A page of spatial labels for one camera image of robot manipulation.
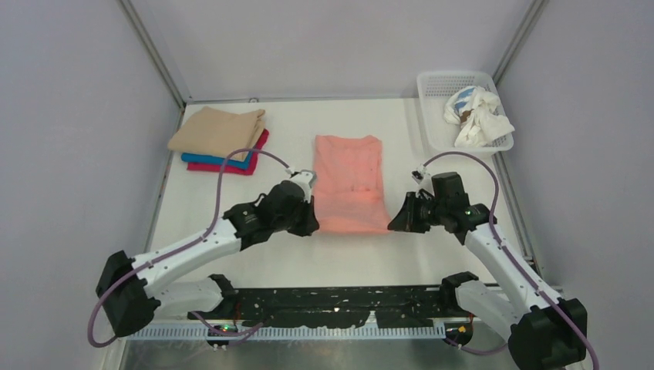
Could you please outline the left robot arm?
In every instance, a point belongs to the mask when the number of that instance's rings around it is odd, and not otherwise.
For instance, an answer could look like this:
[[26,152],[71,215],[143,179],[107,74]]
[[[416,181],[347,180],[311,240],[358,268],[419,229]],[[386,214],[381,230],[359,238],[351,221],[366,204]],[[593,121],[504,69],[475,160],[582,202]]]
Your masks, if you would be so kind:
[[252,202],[239,203],[219,215],[208,229],[168,247],[128,257],[110,255],[96,286],[99,298],[87,326],[93,333],[104,311],[114,338],[133,335],[155,318],[209,312],[235,294],[227,278],[214,274],[200,281],[180,278],[219,258],[262,244],[285,231],[299,237],[319,228],[315,217],[313,173],[295,173]]

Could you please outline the salmon pink t-shirt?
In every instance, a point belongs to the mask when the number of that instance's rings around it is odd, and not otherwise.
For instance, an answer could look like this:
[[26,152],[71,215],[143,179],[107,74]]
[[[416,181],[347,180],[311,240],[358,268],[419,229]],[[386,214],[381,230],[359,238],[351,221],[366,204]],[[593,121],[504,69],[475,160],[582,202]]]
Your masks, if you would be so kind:
[[324,234],[387,234],[383,144],[374,136],[317,136],[315,215]]

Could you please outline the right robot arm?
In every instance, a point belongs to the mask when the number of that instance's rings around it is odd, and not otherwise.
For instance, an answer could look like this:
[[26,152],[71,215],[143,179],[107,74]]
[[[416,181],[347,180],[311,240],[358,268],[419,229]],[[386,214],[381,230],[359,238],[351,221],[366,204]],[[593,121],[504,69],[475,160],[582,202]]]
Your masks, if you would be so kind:
[[442,227],[490,272],[497,293],[469,271],[445,277],[444,305],[466,311],[500,335],[519,369],[557,369],[581,362],[587,311],[576,298],[564,299],[517,256],[503,235],[494,208],[472,204],[456,172],[432,176],[432,190],[406,193],[391,231],[425,234]]

